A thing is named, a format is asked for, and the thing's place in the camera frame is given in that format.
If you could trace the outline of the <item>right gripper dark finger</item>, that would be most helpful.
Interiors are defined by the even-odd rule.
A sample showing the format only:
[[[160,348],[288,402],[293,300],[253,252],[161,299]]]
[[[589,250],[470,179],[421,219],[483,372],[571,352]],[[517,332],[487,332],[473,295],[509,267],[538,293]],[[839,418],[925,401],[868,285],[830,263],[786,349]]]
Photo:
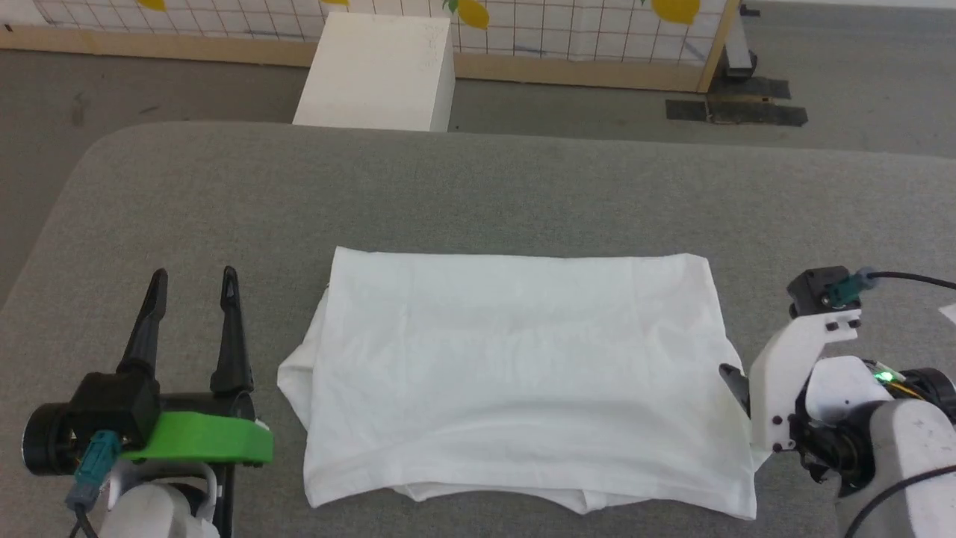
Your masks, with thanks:
[[[741,406],[745,415],[750,418],[750,380],[745,377],[741,368],[734,367],[734,365],[731,364],[720,364],[719,374],[735,401]]]

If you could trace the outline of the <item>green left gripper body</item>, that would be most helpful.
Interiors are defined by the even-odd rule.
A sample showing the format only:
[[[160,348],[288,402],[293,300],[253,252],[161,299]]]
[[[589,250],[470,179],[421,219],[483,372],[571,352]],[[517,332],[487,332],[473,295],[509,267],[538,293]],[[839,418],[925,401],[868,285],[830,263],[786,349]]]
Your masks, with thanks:
[[[273,462],[274,435],[257,418],[252,395],[161,396],[161,414],[146,446],[124,449],[130,462],[168,460],[265,466]]]

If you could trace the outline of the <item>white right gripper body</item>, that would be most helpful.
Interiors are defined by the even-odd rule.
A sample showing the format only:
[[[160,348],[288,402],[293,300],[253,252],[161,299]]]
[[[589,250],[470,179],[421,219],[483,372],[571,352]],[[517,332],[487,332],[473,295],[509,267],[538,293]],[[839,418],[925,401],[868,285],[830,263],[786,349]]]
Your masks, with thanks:
[[[751,447],[792,447],[786,419],[827,344],[857,339],[860,310],[797,317],[769,339],[750,370]]]

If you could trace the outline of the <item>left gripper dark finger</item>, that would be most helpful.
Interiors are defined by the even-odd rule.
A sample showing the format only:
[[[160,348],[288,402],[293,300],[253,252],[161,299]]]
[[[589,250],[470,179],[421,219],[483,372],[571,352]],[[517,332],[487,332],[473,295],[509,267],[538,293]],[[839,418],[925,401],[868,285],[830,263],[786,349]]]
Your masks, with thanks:
[[[152,275],[139,314],[134,321],[133,330],[119,362],[119,372],[139,371],[144,375],[155,374],[158,328],[167,308],[167,286],[167,270],[157,269]]]
[[[252,392],[254,377],[243,328],[241,296],[236,270],[226,265],[220,293],[224,313],[217,368],[211,375],[212,394],[219,398]]]

